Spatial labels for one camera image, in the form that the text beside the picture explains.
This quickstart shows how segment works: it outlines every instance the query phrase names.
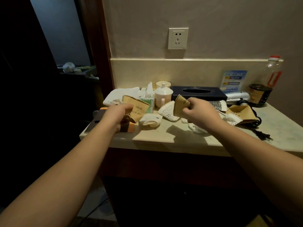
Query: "cup lid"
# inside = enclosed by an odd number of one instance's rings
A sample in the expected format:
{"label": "cup lid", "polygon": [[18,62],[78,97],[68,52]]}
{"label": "cup lid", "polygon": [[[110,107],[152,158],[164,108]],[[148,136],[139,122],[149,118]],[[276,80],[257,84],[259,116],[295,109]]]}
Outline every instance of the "cup lid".
{"label": "cup lid", "polygon": [[154,92],[158,95],[170,95],[174,91],[168,87],[165,87],[165,83],[162,83],[162,86],[155,89]]}

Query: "wall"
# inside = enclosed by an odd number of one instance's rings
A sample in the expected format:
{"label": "wall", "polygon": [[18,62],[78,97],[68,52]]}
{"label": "wall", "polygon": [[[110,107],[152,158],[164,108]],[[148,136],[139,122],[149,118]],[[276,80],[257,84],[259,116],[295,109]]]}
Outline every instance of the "wall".
{"label": "wall", "polygon": [[57,64],[90,65],[74,0],[31,0]]}
{"label": "wall", "polygon": [[[302,101],[303,0],[103,0],[103,5],[114,58],[281,55],[284,74],[269,103],[303,125],[289,109]],[[189,27],[186,50],[167,49],[169,27]]]}

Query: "wall outlet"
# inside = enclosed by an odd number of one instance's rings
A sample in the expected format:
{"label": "wall outlet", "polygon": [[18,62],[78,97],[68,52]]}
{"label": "wall outlet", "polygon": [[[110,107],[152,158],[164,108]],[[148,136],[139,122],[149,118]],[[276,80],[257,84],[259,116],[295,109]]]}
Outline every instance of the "wall outlet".
{"label": "wall outlet", "polygon": [[186,49],[188,28],[169,28],[169,49]]}

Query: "countertop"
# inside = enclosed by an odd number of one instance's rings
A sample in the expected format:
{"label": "countertop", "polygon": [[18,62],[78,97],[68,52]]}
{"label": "countertop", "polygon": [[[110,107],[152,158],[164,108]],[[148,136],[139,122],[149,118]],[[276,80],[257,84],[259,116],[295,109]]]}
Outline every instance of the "countertop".
{"label": "countertop", "polygon": [[[258,130],[270,134],[273,138],[273,141],[266,142],[303,158],[303,127],[269,104],[254,110],[262,119]],[[171,122],[163,117],[161,124],[156,128],[138,124],[135,127],[133,133],[116,134],[109,147],[230,156],[212,135],[195,134],[188,128],[188,124],[182,123],[181,120]],[[256,137],[243,126],[240,125],[238,128]],[[84,131],[80,134],[81,140],[86,136]]]}

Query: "bottle label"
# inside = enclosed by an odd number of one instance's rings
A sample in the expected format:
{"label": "bottle label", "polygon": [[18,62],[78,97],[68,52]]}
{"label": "bottle label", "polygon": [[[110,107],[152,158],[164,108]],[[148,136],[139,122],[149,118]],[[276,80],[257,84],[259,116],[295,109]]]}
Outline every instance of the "bottle label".
{"label": "bottle label", "polygon": [[282,72],[273,72],[270,76],[269,81],[267,82],[267,86],[268,87],[276,86],[276,83],[281,75],[282,75]]}
{"label": "bottle label", "polygon": [[258,91],[256,89],[249,88],[248,93],[250,95],[250,102],[259,103],[264,91]]}

